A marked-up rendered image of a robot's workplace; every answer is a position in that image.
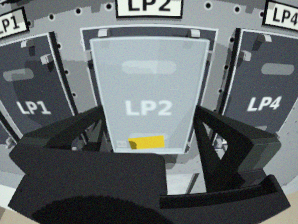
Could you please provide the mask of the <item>grey flat base plate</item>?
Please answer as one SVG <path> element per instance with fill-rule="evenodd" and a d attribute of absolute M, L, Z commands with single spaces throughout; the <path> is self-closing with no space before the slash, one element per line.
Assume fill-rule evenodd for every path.
<path fill-rule="evenodd" d="M 261 30 L 298 37 L 298 32 L 262 25 L 266 0 L 184 0 L 182 19 L 118 18 L 115 0 L 21 0 L 0 4 L 0 15 L 24 6 L 28 32 L 0 39 L 0 44 L 53 32 L 65 75 L 78 113 L 96 107 L 80 28 L 119 24 L 173 24 L 216 28 L 215 59 L 212 61 L 202 107 L 219 112 L 228 76 L 236 28 Z M 281 128 L 282 143 L 263 168 L 280 186 L 298 175 L 298 100 Z M 197 140 L 188 154 L 159 154 L 165 159 L 166 175 L 194 174 L 186 194 L 206 192 Z"/>

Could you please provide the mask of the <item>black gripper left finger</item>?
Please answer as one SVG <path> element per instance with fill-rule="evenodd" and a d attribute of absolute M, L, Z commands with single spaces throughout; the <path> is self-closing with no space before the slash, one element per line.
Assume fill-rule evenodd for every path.
<path fill-rule="evenodd" d="M 72 141 L 95 123 L 83 150 L 100 151 L 105 122 L 103 105 L 100 104 L 78 115 L 26 133 L 18 143 L 72 150 Z"/>

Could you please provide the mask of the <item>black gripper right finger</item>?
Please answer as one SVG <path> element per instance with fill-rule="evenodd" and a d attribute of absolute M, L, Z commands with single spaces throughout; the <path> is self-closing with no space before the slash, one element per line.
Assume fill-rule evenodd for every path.
<path fill-rule="evenodd" d="M 227 150 L 221 160 L 203 122 L 227 142 Z M 220 191 L 238 172 L 263 169 L 281 148 L 281 142 L 274 134 L 220 115 L 198 104 L 193 125 L 206 192 Z"/>

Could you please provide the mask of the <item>white operator button panel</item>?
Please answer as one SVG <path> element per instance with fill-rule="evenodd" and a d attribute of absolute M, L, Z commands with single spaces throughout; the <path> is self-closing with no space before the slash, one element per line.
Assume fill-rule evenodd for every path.
<path fill-rule="evenodd" d="M 0 171 L 0 206 L 12 210 L 8 207 L 9 201 L 17 189 L 24 175 Z M 13 211 L 13 210 L 12 210 Z"/>

